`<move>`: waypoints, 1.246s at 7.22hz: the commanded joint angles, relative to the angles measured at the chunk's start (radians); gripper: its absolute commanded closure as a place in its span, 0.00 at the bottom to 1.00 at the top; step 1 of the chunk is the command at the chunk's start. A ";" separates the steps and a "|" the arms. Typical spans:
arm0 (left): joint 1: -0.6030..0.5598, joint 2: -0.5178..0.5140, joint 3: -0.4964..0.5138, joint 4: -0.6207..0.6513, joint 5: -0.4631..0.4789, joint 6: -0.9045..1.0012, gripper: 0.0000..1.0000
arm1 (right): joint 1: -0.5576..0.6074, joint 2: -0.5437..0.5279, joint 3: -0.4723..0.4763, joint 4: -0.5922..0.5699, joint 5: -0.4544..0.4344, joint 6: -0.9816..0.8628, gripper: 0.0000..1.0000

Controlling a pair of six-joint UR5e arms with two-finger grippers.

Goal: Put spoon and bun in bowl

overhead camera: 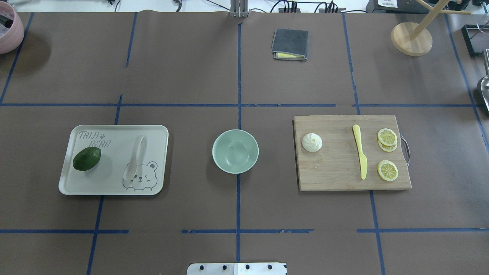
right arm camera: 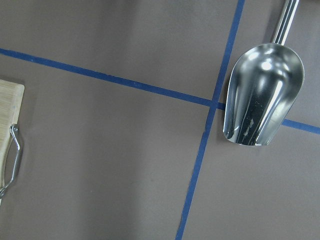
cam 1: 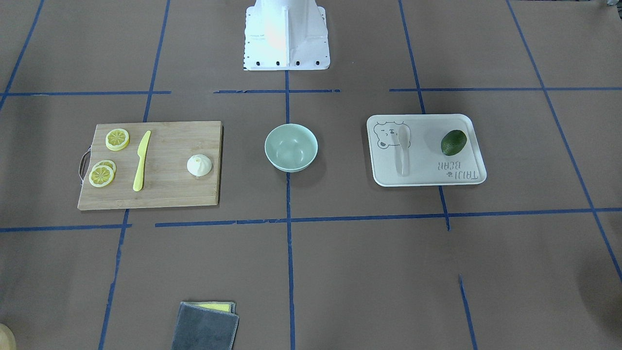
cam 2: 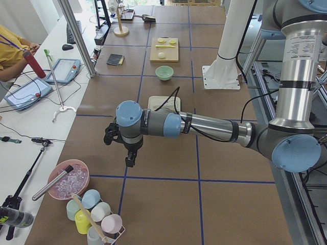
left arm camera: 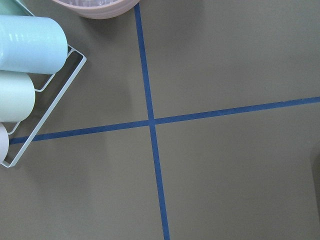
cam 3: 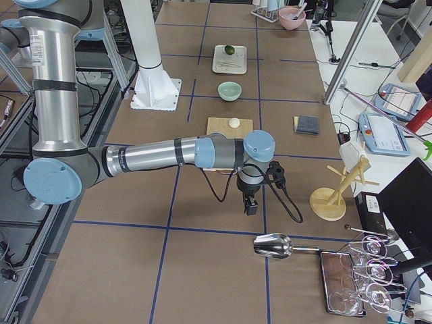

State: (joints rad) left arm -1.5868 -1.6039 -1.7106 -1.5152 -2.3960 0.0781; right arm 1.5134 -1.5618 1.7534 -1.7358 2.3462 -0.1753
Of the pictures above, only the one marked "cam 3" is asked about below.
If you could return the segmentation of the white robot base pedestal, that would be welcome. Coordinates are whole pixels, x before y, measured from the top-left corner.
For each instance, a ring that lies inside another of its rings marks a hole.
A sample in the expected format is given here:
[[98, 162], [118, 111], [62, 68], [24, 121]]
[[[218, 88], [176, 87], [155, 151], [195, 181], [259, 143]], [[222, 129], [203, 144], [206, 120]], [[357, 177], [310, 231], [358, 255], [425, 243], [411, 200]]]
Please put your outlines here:
[[121, 6], [138, 63], [131, 108], [175, 111], [182, 81], [163, 67], [151, 2], [123, 0]]

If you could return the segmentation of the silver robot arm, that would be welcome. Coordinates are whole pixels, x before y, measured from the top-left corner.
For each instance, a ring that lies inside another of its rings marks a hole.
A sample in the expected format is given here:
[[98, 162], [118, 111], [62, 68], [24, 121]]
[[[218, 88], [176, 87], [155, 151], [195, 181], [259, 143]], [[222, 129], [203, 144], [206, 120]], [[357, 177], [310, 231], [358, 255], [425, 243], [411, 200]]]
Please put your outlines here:
[[30, 37], [38, 142], [24, 185], [39, 201], [61, 205], [120, 173], [192, 164], [233, 169], [245, 197], [263, 183], [275, 140], [255, 130], [243, 139], [220, 134], [140, 146], [88, 147], [80, 135], [75, 41], [103, 17], [99, 1], [20, 1], [20, 23]]

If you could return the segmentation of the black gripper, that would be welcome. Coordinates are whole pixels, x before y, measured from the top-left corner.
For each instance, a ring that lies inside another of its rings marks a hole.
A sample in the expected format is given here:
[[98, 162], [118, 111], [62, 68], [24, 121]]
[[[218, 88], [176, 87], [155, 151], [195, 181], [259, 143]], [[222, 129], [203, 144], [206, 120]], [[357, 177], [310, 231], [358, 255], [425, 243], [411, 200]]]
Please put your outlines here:
[[237, 177], [236, 185], [238, 190], [242, 193], [242, 200], [244, 203], [255, 203], [255, 194], [261, 188], [261, 183], [249, 184], [246, 183], [240, 176]]

